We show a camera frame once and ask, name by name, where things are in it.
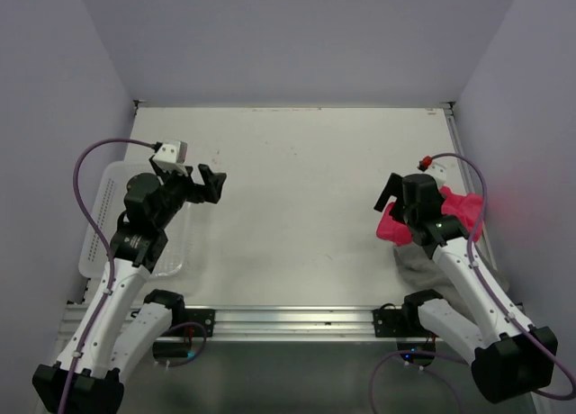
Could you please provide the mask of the pink towel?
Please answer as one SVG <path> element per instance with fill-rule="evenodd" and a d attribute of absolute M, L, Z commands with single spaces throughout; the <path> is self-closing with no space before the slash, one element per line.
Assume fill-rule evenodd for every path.
<path fill-rule="evenodd" d="M 445 197 L 442 213 L 456 216 L 471 232 L 480 215 L 482 198 L 475 193 L 466 195 L 453 193 L 448 186 L 442 186 L 440 193 Z M 395 246 L 407 246 L 412 242 L 412 237 L 407 226 L 392 218 L 391 211 L 394 204 L 395 201 L 391 201 L 386 205 L 375 234 L 378 239 L 392 242 Z"/>

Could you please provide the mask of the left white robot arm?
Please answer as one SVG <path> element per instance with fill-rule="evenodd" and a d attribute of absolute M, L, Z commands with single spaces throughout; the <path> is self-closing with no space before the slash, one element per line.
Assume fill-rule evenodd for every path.
<path fill-rule="evenodd" d="M 54 364 L 37 367 L 32 385 L 49 413 L 115 413 L 125 383 L 140 359 L 163 336 L 208 338 L 203 320 L 189 320 L 176 292 L 154 290 L 128 322 L 137 294 L 149 280 L 168 242 L 166 228 L 186 203 L 219 202 L 224 173 L 157 162 L 152 172 L 126 185 L 124 210 L 109 245 L 109 260 L 92 303 Z"/>

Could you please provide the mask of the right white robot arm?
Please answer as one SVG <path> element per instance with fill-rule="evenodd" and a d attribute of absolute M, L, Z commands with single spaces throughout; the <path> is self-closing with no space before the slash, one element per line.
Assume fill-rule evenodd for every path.
<path fill-rule="evenodd" d="M 558 342 L 548 327 L 536 327 L 506 295 L 484 263 L 469 251 L 469 232 L 442 211 L 445 197 L 428 174 L 391 174 L 374 208 L 406 226 L 454 285 L 470 318 L 434 290 L 405 297 L 400 323 L 411 335 L 426 330 L 442 338 L 470 367 L 482 396 L 499 403 L 549 385 Z"/>

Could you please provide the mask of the grey towel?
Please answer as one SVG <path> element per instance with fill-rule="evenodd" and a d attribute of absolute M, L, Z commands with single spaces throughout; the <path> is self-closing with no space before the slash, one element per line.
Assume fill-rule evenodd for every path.
<path fill-rule="evenodd" d="M 455 289 L 454 284 L 440 267 L 427 257 L 421 247 L 414 243 L 394 246 L 393 254 L 400 278 L 414 291 L 435 290 L 458 313 L 469 321 L 476 322 L 463 296 Z"/>

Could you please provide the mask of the clear plastic basket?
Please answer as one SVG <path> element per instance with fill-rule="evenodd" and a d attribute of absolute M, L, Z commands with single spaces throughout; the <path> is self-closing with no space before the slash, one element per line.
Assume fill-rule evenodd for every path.
<path fill-rule="evenodd" d="M 104 170 L 91 216 L 107 239 L 112 238 L 117 219 L 124 210 L 123 198 L 128 181 L 138 174 L 151 171 L 152 167 L 148 162 L 139 161 L 113 162 Z M 191 251 L 191 215 L 192 205 L 187 202 L 167 225 L 168 242 L 152 273 L 153 279 L 172 277 L 185 270 L 188 253 Z M 107 255 L 101 240 L 94 229 L 89 227 L 78 262 L 80 274 L 86 278 L 101 277 L 106 260 Z"/>

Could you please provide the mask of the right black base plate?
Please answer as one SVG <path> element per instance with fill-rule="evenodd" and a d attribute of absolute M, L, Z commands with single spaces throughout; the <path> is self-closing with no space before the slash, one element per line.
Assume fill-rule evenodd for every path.
<path fill-rule="evenodd" d="M 372 310 L 373 330 L 377 338 L 436 338 L 424 329 L 411 308 L 392 303 Z"/>

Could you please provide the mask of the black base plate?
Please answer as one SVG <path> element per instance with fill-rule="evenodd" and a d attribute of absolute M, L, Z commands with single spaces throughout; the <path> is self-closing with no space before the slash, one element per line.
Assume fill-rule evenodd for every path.
<path fill-rule="evenodd" d="M 411 308 L 392 303 L 372 310 L 373 330 L 377 338 L 436 338 L 424 329 Z"/>
<path fill-rule="evenodd" d="M 134 320 L 138 313 L 140 312 L 140 308 L 132 308 L 130 311 L 127 320 Z M 213 334 L 214 324 L 216 323 L 215 319 L 216 312 L 214 309 L 207 309 L 207 308 L 184 308 L 184 315 L 181 318 L 182 321 L 192 321 L 198 324 L 203 325 L 206 329 L 207 338 L 211 338 Z M 185 334 L 184 330 L 178 330 L 180 333 L 176 333 L 177 335 L 183 336 Z M 200 330 L 190 330 L 193 333 L 188 333 L 191 337 L 200 336 Z"/>

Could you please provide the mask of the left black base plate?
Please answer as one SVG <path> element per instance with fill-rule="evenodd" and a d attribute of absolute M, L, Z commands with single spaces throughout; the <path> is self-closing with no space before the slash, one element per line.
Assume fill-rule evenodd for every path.
<path fill-rule="evenodd" d="M 138 313 L 140 312 L 140 308 L 132 308 L 130 311 L 127 320 L 134 320 Z M 213 334 L 214 324 L 216 323 L 215 319 L 216 312 L 214 309 L 207 309 L 207 308 L 184 308 L 184 315 L 181 318 L 182 321 L 192 321 L 198 324 L 203 325 L 206 329 L 207 338 L 211 338 Z M 184 330 L 178 330 L 180 333 L 176 333 L 177 335 L 183 336 L 185 334 Z M 188 333 L 191 337 L 200 336 L 200 330 L 190 330 L 193 333 Z"/>

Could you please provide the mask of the aluminium mounting rail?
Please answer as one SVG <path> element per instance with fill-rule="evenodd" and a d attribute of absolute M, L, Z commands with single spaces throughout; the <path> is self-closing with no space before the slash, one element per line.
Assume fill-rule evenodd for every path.
<path fill-rule="evenodd" d="M 373 306 L 200 306 L 216 312 L 212 342 L 437 342 L 376 337 Z"/>

